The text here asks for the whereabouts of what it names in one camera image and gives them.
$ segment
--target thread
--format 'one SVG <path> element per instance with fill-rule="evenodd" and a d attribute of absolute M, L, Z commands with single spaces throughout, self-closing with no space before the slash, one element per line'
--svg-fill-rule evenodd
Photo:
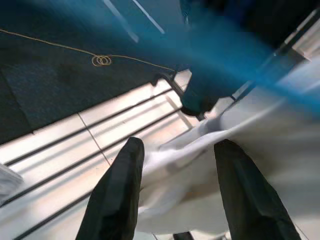
<path fill-rule="evenodd" d="M 50 41 L 46 41 L 46 40 L 42 40 L 36 37 L 31 37 L 31 36 L 27 36 L 27 35 L 23 35 L 20 33 L 16 33 L 16 32 L 12 32 L 12 31 L 7 31 L 4 29 L 0 28 L 0 32 L 5 33 L 5 34 L 9 34 L 9 35 L 14 35 L 14 36 L 18 36 L 21 38 L 25 38 L 25 39 L 29 39 L 29 40 L 33 40 L 33 41 L 37 41 L 37 42 L 41 42 L 44 44 L 48 44 L 48 45 L 52 45 L 55 47 L 60 47 L 60 48 L 65 48 L 65 49 L 69 49 L 69 50 L 73 50 L 73 51 L 77 51 L 80 53 L 84 53 L 84 54 L 89 54 L 92 56 L 91 58 L 91 63 L 93 66 L 95 67 L 102 67 L 102 66 L 109 66 L 112 64 L 112 58 L 123 58 L 123 59 L 130 59 L 130 60 L 134 60 L 137 62 L 141 62 L 147 65 L 151 65 L 154 67 L 158 67 L 161 69 L 166 69 L 172 72 L 175 72 L 175 70 L 173 70 L 172 68 L 166 67 L 166 66 L 161 66 L 161 65 L 157 65 L 148 61 L 144 61 L 135 57 L 131 57 L 131 56 L 126 56 L 126 55 L 112 55 L 112 54 L 108 54 L 108 55 L 103 55 L 103 54 L 94 54 L 93 52 L 87 51 L 87 50 L 83 50 L 83 49 L 79 49 L 76 47 L 71 47 L 71 46 L 67 46 L 67 45 L 63 45 L 63 44 L 59 44 L 59 43 L 55 43 L 55 42 L 50 42 Z"/>

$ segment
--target light tile floor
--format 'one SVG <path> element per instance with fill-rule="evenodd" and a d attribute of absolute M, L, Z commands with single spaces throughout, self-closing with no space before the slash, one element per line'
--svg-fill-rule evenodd
<path fill-rule="evenodd" d="M 190 76 L 191 73 L 188 70 L 180 72 L 176 76 L 176 81 L 182 88 L 185 88 Z M 144 85 L 91 109 L 39 129 L 34 134 L 29 134 L 2 145 L 0 146 L 0 163 L 6 163 L 167 89 L 170 89 L 170 86 L 164 80 L 160 81 L 156 87 L 152 87 L 150 84 Z M 207 116 L 215 116 L 231 102 L 230 98 L 222 99 L 220 104 L 222 107 L 214 109 Z M 99 151 L 99 149 L 131 135 L 136 130 L 142 129 L 144 126 L 180 107 L 179 97 L 173 91 L 170 91 L 43 152 L 28 157 L 22 162 L 14 164 L 10 168 L 24 178 L 24 184 L 17 192 L 38 183 L 57 171 Z M 197 123 L 196 118 L 187 117 L 177 112 L 134 135 L 141 138 L 146 148 L 148 148 L 149 145 L 158 145 L 169 141 Z M 81 166 L 1 208 L 1 240 L 13 239 L 91 190 L 112 164 L 125 142 L 126 140 L 119 142 L 117 145 L 105 150 L 103 154 L 98 154 Z M 87 200 L 82 201 L 30 234 L 26 239 L 75 239 L 86 205 Z M 308 228 L 307 220 L 300 222 L 300 224 L 302 228 Z M 215 237 L 198 231 L 191 233 L 196 240 L 212 240 Z M 154 236 L 136 232 L 134 239 L 172 240 L 173 237 L 172 235 Z"/>

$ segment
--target floor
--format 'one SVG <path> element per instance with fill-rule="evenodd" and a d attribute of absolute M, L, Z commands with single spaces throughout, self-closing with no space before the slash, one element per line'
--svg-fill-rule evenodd
<path fill-rule="evenodd" d="M 176 76 L 176 81 L 184 88 L 190 76 L 191 73 L 188 70 L 180 72 Z M 2 164 L 7 163 L 31 150 L 121 111 L 127 108 L 128 105 L 134 105 L 168 89 L 170 89 L 170 86 L 164 80 L 161 80 L 156 87 L 150 84 L 144 85 L 84 112 L 40 129 L 34 132 L 34 134 L 2 145 L 0 146 L 0 162 Z M 218 108 L 215 108 L 207 117 L 218 114 L 230 103 L 230 99 L 223 99 Z M 128 136 L 130 133 L 143 128 L 162 116 L 177 110 L 180 106 L 179 97 L 174 91 L 169 91 L 60 144 L 12 165 L 10 168 L 24 178 L 24 184 L 17 192 L 21 192 L 44 178 L 99 151 L 99 149 L 103 149 L 117 140 Z M 196 118 L 187 117 L 178 111 L 159 121 L 157 124 L 134 134 L 134 136 L 143 139 L 147 148 L 148 145 L 165 143 L 192 128 L 197 123 L 198 120 Z M 124 143 L 125 140 L 121 141 L 119 144 L 103 151 L 103 154 L 100 153 L 92 157 L 79 167 L 2 207 L 0 215 L 1 239 L 11 240 L 17 237 L 49 215 L 91 190 L 110 167 L 117 152 Z M 87 201 L 87 199 L 81 201 L 24 239 L 75 239 Z M 302 231 L 299 229 L 298 231 L 302 240 L 308 239 Z M 199 231 L 192 231 L 191 233 L 195 240 L 213 240 L 216 237 Z M 171 239 L 173 239 L 172 235 L 152 235 L 143 232 L 136 232 L 134 236 L 134 240 Z"/>

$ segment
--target string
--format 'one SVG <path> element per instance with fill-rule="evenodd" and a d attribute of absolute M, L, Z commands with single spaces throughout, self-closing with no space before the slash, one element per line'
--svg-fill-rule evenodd
<path fill-rule="evenodd" d="M 84 53 L 84 54 L 89 54 L 92 56 L 91 58 L 91 63 L 93 66 L 95 67 L 102 67 L 102 66 L 109 66 L 112 64 L 112 58 L 123 58 L 123 59 L 130 59 L 130 60 L 134 60 L 137 62 L 141 62 L 147 65 L 151 65 L 154 67 L 158 67 L 161 69 L 166 69 L 172 72 L 175 72 L 175 70 L 173 70 L 172 68 L 166 67 L 166 66 L 161 66 L 161 65 L 157 65 L 148 61 L 144 61 L 135 57 L 131 57 L 131 56 L 126 56 L 126 55 L 112 55 L 112 54 L 108 54 L 108 55 L 100 55 L 100 54 L 94 54 L 93 52 L 87 51 L 87 50 L 83 50 L 83 49 L 79 49 L 76 47 L 71 47 L 71 46 L 66 46 L 63 44 L 59 44 L 59 43 L 55 43 L 55 42 L 50 42 L 50 41 L 46 41 L 46 40 L 42 40 L 36 37 L 31 37 L 31 36 L 27 36 L 27 35 L 23 35 L 20 33 L 16 33 L 16 32 L 12 32 L 12 31 L 7 31 L 4 29 L 0 28 L 0 32 L 5 33 L 5 34 L 9 34 L 9 35 L 14 35 L 14 36 L 18 36 L 21 38 L 25 38 L 25 39 L 30 39 L 33 41 L 38 41 L 44 44 L 48 44 L 48 45 L 52 45 L 52 46 L 56 46 L 56 47 L 60 47 L 60 48 L 65 48 L 65 49 L 70 49 L 70 50 L 74 50 L 80 53 Z"/>

